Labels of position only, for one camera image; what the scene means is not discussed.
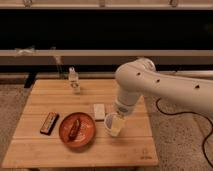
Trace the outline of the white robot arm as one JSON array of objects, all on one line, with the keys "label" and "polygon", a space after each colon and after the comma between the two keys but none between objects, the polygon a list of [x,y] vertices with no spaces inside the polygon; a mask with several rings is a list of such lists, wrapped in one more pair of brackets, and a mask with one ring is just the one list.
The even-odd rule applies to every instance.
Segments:
[{"label": "white robot arm", "polygon": [[160,74],[154,63],[140,58],[115,72],[118,94],[115,110],[130,115],[143,93],[171,100],[203,116],[213,118],[213,81]]}]

